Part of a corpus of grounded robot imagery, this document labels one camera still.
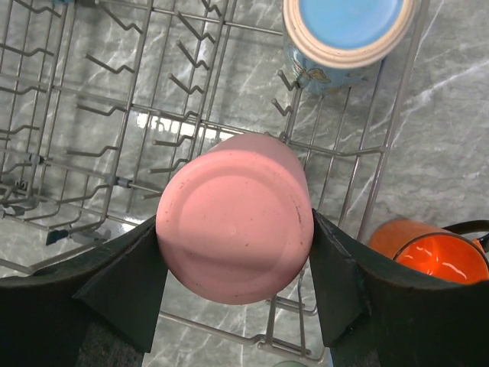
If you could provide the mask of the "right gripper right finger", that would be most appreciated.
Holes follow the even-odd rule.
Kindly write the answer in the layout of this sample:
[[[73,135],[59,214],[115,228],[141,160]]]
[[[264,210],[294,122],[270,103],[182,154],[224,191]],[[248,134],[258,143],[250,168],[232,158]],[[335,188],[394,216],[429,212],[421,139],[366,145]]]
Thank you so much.
[[[309,263],[335,366],[486,366],[488,283],[406,268],[314,216]]]

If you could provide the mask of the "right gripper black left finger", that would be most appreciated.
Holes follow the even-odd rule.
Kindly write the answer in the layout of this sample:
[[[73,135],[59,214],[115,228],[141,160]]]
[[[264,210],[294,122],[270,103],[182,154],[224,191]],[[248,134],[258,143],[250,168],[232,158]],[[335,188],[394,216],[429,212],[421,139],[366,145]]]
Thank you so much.
[[[167,266],[150,218],[81,255],[1,279],[3,366],[140,366]]]

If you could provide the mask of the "pink plastic cup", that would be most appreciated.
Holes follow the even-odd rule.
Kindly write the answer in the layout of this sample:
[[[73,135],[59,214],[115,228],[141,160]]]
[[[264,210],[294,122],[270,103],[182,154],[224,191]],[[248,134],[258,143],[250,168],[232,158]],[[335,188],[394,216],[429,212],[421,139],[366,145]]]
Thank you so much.
[[[167,267],[207,300],[242,305],[282,291],[313,240],[303,167],[278,138],[228,138],[184,165],[164,189],[156,233]]]

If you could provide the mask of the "teal patterned mug yellow inside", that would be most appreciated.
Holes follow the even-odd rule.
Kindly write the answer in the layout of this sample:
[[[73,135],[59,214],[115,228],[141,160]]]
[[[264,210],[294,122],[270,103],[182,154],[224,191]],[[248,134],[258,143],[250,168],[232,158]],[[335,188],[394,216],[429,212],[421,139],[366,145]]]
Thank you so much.
[[[293,78],[316,95],[352,87],[403,40],[416,8],[414,0],[284,0]]]

